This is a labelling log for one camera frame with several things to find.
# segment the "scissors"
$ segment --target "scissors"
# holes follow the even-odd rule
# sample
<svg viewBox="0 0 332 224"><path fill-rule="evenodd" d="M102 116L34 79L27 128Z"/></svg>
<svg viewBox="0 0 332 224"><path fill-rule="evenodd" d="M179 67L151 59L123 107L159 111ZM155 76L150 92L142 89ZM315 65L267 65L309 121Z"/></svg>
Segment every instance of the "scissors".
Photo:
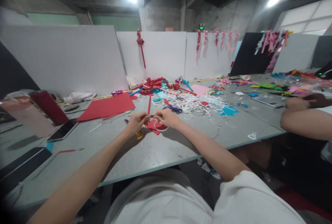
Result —
<svg viewBox="0 0 332 224"><path fill-rule="evenodd" d="M136 132L137 135L137 139L141 139L143 137L143 131L139 130L138 132Z"/></svg>

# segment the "red thermos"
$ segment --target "red thermos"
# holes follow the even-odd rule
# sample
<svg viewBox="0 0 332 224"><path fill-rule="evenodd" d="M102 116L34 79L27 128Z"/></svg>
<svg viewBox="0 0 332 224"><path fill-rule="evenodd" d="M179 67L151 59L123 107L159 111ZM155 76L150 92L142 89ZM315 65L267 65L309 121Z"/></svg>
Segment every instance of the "red thermos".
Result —
<svg viewBox="0 0 332 224"><path fill-rule="evenodd" d="M34 91L29 93L29 96L56 125L64 124L69 120L48 91Z"/></svg>

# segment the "white sleeve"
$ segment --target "white sleeve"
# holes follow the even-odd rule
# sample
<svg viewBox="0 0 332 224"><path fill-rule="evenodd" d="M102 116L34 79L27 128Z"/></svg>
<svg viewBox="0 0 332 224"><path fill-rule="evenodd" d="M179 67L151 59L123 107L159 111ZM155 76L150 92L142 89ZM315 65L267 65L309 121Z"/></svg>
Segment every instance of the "white sleeve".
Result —
<svg viewBox="0 0 332 224"><path fill-rule="evenodd" d="M254 173L242 171L220 185L213 223L305 224L299 214Z"/></svg>

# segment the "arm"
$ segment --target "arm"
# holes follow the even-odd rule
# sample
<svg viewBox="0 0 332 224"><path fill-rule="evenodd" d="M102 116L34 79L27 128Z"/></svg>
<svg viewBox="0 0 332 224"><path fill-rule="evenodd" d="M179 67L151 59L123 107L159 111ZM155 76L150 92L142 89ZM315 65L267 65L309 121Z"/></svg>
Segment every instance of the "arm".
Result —
<svg viewBox="0 0 332 224"><path fill-rule="evenodd" d="M71 223L100 183L116 153L149 119L147 113L133 114L126 128L65 181L28 223Z"/></svg>
<svg viewBox="0 0 332 224"><path fill-rule="evenodd" d="M170 109L158 110L154 118L185 135L225 181L233 180L243 170L251 171L220 144L181 121Z"/></svg>
<svg viewBox="0 0 332 224"><path fill-rule="evenodd" d="M332 115L321 110L309 109L310 101L291 98L280 125L288 132L319 140L332 140Z"/></svg>

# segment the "smartphone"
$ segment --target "smartphone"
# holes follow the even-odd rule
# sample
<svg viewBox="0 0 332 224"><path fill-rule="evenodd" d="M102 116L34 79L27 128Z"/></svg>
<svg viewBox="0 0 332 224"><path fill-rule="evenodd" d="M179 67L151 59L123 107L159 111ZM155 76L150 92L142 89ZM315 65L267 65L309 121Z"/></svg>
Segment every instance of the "smartphone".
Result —
<svg viewBox="0 0 332 224"><path fill-rule="evenodd" d="M78 125L79 122L76 121L77 118L69 119L67 122L65 122L60 129L58 129L56 132L52 134L47 139L48 143L56 142L65 139L72 130Z"/></svg>
<svg viewBox="0 0 332 224"><path fill-rule="evenodd" d="M283 107L283 105L275 102L273 99L269 99L269 98L261 98L261 97L252 97L251 99L255 100L255 101L258 101L258 102L261 102L263 104L266 104L266 105L269 105L269 106L272 106L274 108L281 108Z"/></svg>

